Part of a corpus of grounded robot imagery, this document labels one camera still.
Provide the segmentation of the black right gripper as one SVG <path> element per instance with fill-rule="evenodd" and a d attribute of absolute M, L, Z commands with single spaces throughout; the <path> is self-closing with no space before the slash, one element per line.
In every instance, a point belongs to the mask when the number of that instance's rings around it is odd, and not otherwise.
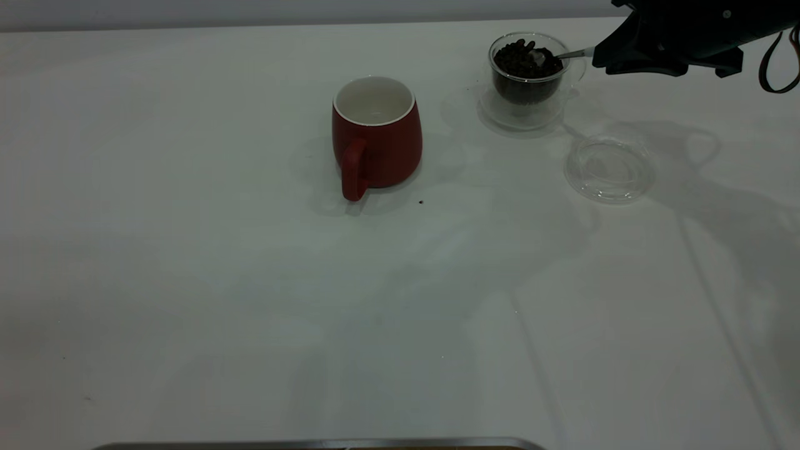
<path fill-rule="evenodd" d="M 598 43 L 606 74 L 680 77 L 691 66 L 720 78 L 742 71 L 740 46 L 798 24 L 797 1 L 626 1 L 631 15 Z"/>

